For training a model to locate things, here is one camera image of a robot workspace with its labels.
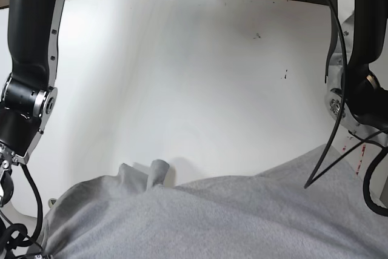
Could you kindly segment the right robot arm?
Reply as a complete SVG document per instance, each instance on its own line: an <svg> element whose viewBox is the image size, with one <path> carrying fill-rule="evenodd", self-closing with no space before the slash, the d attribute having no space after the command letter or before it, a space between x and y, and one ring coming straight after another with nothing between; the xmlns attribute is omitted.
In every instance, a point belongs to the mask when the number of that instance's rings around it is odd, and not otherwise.
<svg viewBox="0 0 388 259"><path fill-rule="evenodd" d="M27 163L45 131L58 91L58 35L65 0L10 0L12 71L1 92L1 204L13 195L12 167L36 188Z"/></svg>

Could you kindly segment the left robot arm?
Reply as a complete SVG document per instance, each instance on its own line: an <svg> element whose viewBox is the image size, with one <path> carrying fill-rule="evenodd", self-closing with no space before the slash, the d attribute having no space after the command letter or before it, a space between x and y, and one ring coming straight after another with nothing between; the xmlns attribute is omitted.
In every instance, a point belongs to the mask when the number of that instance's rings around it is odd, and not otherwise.
<svg viewBox="0 0 388 259"><path fill-rule="evenodd" d="M333 166L320 167L340 126L359 140L381 148L366 170L363 197L374 213L387 216L371 196L370 181L387 156L387 90L370 70L384 48L387 29L387 0L326 0L331 12L331 38L326 59L326 107L335 119L329 140L310 174L309 187Z"/></svg>

